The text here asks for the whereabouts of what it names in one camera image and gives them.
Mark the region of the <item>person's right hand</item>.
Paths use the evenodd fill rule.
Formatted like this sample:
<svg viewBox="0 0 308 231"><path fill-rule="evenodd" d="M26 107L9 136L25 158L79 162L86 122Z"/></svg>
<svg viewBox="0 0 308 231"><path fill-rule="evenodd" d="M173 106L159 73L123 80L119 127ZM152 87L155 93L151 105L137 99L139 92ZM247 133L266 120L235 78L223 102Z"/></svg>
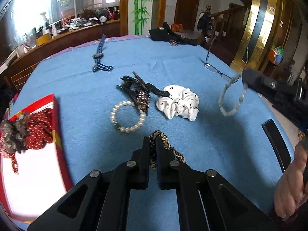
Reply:
<svg viewBox="0 0 308 231"><path fill-rule="evenodd" d="M295 211L307 202L307 182L304 171L307 170L307 136L296 145L294 160L278 181L274 206L281 218L292 216Z"/></svg>

